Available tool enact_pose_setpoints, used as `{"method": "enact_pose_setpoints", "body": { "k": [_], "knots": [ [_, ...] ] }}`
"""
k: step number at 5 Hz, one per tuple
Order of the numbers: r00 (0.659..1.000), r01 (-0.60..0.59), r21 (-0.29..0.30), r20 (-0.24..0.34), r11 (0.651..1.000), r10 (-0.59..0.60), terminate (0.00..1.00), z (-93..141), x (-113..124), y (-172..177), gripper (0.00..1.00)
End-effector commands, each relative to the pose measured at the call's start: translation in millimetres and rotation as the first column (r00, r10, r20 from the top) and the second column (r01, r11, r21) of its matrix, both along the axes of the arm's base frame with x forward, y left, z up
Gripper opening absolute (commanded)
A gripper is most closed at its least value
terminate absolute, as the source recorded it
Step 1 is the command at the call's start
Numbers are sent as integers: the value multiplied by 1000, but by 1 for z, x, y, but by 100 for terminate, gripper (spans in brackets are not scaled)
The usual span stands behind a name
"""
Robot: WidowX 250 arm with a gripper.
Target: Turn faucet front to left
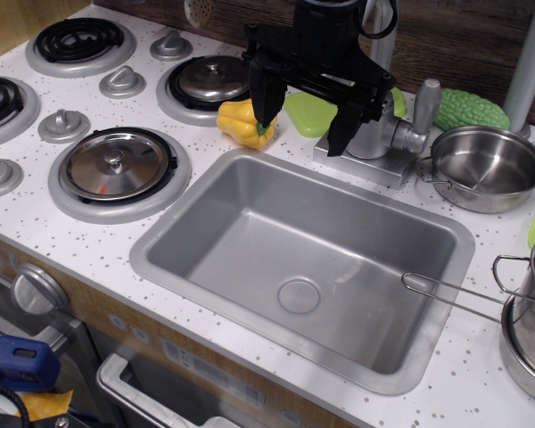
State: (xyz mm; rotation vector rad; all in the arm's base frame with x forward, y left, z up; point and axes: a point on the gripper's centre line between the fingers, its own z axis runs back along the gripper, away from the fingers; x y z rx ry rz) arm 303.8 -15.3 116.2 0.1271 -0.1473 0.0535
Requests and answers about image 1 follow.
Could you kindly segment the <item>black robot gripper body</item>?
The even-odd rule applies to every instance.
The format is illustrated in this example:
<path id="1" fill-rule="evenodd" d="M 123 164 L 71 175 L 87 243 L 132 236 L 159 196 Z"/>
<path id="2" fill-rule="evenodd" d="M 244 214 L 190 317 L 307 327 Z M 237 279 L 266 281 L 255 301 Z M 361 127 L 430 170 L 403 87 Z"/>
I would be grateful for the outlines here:
<path id="1" fill-rule="evenodd" d="M 365 31 L 368 1 L 298 1 L 292 24 L 248 23 L 243 33 L 248 46 L 243 54 L 250 76 L 255 57 L 281 63 L 289 86 L 328 102 L 346 102 L 354 90 L 386 96 L 396 79 L 371 60 L 359 39 L 382 39 L 396 28 L 396 18 L 385 29 Z"/>

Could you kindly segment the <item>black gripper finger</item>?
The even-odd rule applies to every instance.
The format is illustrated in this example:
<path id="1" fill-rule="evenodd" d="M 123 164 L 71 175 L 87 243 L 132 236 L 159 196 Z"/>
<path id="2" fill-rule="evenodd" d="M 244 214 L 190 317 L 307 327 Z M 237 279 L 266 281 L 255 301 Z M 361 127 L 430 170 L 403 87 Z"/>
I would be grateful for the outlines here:
<path id="1" fill-rule="evenodd" d="M 267 127 L 284 104 L 287 84 L 281 63 L 255 57 L 250 62 L 250 94 L 256 121 Z"/>
<path id="2" fill-rule="evenodd" d="M 338 106 L 327 134 L 328 157 L 343 154 L 363 124 L 379 120 L 383 115 L 384 97 L 354 89 L 347 101 Z"/>

